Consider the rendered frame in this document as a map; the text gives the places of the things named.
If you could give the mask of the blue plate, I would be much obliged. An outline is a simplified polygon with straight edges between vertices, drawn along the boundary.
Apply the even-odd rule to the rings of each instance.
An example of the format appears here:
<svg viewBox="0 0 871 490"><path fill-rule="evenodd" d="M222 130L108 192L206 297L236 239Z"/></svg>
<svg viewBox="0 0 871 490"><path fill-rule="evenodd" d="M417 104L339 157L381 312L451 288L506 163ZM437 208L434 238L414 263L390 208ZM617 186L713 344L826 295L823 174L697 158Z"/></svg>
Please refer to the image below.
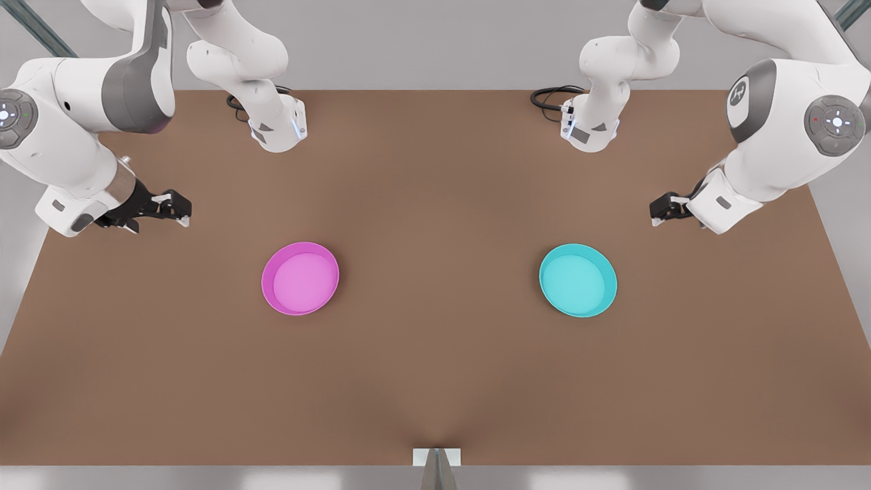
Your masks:
<svg viewBox="0 0 871 490"><path fill-rule="evenodd" d="M580 243L566 243L548 251L542 258L538 279L548 303L576 319L603 313L618 294L618 276L608 258Z"/></svg>

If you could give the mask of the pink plate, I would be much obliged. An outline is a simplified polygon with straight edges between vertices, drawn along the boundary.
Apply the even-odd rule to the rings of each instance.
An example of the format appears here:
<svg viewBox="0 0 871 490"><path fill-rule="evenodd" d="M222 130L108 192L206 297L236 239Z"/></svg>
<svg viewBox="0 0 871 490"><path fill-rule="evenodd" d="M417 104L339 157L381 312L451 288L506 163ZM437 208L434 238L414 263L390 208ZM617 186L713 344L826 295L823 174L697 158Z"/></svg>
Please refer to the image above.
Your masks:
<svg viewBox="0 0 871 490"><path fill-rule="evenodd" d="M339 281L339 264L329 249L314 242L296 242L281 248L267 261L261 290L274 310L302 316L329 303Z"/></svg>

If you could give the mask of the silver frame post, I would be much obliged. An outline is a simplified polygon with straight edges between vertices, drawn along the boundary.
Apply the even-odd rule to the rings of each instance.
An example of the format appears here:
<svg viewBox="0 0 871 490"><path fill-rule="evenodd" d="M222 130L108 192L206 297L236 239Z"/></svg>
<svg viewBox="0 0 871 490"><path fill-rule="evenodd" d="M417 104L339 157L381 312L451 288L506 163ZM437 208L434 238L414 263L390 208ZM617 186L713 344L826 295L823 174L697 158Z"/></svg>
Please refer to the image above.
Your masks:
<svg viewBox="0 0 871 490"><path fill-rule="evenodd" d="M26 0L0 0L2 7L41 47L56 58L78 58L78 54L44 22Z"/></svg>
<svg viewBox="0 0 871 490"><path fill-rule="evenodd" d="M869 9L871 0L847 0L837 10L834 19L843 31L849 30Z"/></svg>
<svg viewBox="0 0 871 490"><path fill-rule="evenodd" d="M412 466L423 467L421 490L459 490L453 470L460 465L460 448L412 450Z"/></svg>

